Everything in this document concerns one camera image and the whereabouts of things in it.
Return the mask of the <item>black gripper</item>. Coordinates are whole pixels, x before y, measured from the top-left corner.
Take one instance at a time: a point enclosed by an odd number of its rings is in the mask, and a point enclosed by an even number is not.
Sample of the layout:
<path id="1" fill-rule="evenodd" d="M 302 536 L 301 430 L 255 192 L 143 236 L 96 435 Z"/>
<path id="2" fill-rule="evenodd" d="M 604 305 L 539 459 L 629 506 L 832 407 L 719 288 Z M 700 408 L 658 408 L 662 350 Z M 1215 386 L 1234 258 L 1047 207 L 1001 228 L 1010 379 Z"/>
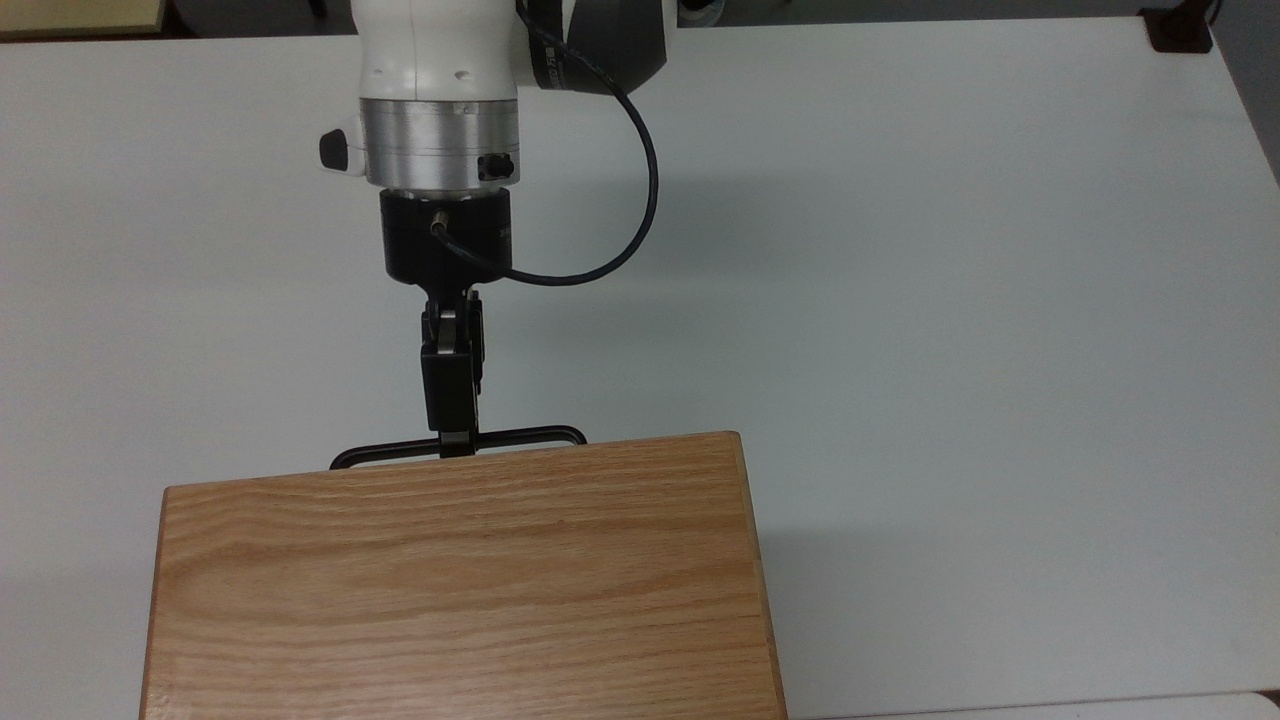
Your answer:
<path id="1" fill-rule="evenodd" d="M 461 293 L 512 268 L 508 190 L 471 199 L 379 193 L 387 274 L 429 293 Z M 477 396 L 486 357 L 484 305 L 477 290 L 430 299 L 421 318 L 420 366 L 428 425 L 442 457 L 477 452 Z"/>

